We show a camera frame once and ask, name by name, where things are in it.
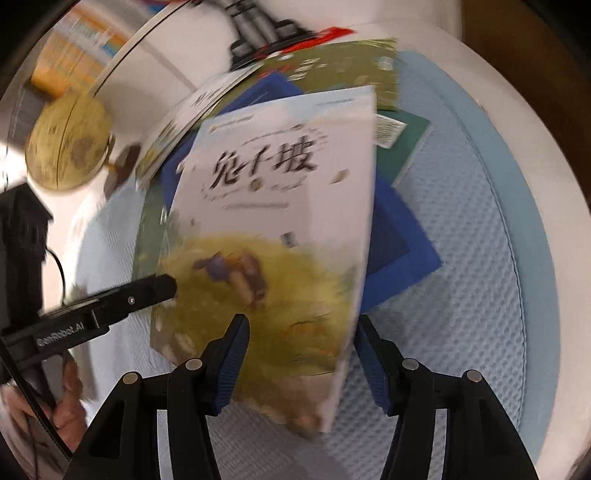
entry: cartoon character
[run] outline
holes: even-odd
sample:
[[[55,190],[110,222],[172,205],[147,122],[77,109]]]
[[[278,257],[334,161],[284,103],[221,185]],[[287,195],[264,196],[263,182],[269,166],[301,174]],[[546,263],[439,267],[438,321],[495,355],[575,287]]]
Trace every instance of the cartoon character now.
[[[262,275],[261,263],[248,251],[231,253],[225,257],[221,252],[211,258],[197,260],[195,270],[207,272],[213,281],[231,285],[246,306],[262,306],[267,292],[267,282]]]

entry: blue book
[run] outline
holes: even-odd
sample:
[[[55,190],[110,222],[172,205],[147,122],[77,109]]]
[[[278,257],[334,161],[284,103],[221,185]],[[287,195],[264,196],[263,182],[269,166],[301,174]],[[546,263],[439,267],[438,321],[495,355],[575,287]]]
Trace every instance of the blue book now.
[[[302,94],[303,92],[283,75],[272,72],[222,109],[219,115],[233,112],[249,105]],[[178,164],[189,154],[196,137],[197,132],[191,132],[170,154],[160,170],[160,182],[164,189],[164,203],[168,211],[170,211],[173,205],[174,194],[177,191],[178,183],[181,179],[180,173],[177,173]]]
[[[439,267],[441,259],[417,218],[396,190],[377,176],[361,312],[418,283]]]

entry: yellow globe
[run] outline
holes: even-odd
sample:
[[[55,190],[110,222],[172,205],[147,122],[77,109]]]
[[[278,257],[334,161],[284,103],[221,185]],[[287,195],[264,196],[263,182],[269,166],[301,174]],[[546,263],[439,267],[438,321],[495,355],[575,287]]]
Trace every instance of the yellow globe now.
[[[71,190],[94,178],[108,161],[112,121],[87,94],[67,93],[47,105],[25,148],[29,175],[49,190]]]

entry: human hand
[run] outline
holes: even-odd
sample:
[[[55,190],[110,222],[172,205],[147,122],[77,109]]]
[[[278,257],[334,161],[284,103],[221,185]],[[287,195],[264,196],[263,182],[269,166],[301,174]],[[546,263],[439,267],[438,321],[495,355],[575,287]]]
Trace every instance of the human hand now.
[[[82,382],[78,378],[78,367],[74,360],[66,362],[62,384],[64,393],[54,411],[44,403],[40,405],[47,418],[55,425],[61,439],[70,450],[74,451],[86,432],[86,412],[80,403]],[[21,431],[26,432],[28,430],[26,416],[34,417],[35,414],[16,386],[9,384],[1,388],[2,398],[10,416]]]

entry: blue mat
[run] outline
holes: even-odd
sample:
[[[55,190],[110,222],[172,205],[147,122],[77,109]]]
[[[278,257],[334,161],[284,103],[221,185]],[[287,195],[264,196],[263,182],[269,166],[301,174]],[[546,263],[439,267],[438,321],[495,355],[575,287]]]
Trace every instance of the blue mat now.
[[[444,265],[373,309],[371,318],[404,355],[435,371],[482,371],[535,459],[554,402],[560,344],[553,266],[539,214],[486,113],[421,55],[401,53],[399,70],[399,107],[434,128],[398,191]],[[93,292],[129,281],[143,201],[130,182],[92,221],[79,286]],[[155,375],[170,369],[148,345],[145,313],[90,343],[101,398],[129,370]],[[380,477],[395,419],[374,404],[353,354],[334,429],[315,442],[234,403],[209,426],[223,478],[365,480]],[[443,414],[437,428],[432,478],[441,475]],[[166,445],[163,430],[160,442]],[[161,460],[166,480],[168,452]]]

